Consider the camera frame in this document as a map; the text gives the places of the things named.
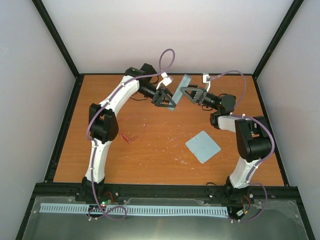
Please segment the blue cleaning cloth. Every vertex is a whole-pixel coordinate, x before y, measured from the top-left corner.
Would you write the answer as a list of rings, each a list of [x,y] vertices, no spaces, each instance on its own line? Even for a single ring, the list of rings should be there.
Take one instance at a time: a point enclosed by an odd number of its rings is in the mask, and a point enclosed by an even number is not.
[[[185,145],[201,164],[221,151],[220,146],[205,131],[199,132]]]

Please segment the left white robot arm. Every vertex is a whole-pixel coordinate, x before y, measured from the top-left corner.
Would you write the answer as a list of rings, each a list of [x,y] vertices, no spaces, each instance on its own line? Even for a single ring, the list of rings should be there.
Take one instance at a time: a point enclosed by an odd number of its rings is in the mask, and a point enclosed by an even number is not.
[[[167,70],[159,73],[148,72],[147,64],[142,69],[130,67],[126,70],[120,83],[99,104],[89,107],[89,120],[86,138],[91,141],[91,153],[87,172],[82,185],[87,189],[86,195],[92,201],[99,201],[104,195],[105,164],[112,141],[119,132],[117,115],[134,93],[141,93],[150,98],[156,107],[175,108],[173,94],[167,86],[172,78]]]

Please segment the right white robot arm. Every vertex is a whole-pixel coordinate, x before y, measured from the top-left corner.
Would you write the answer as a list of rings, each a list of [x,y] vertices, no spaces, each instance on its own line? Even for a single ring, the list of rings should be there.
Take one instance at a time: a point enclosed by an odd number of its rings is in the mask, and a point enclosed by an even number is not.
[[[210,114],[211,126],[235,133],[239,160],[226,179],[224,197],[230,203],[238,202],[249,194],[251,179],[260,164],[274,153],[275,141],[266,119],[233,114],[236,97],[232,94],[215,95],[196,85],[182,87],[181,92],[193,104],[215,110]]]

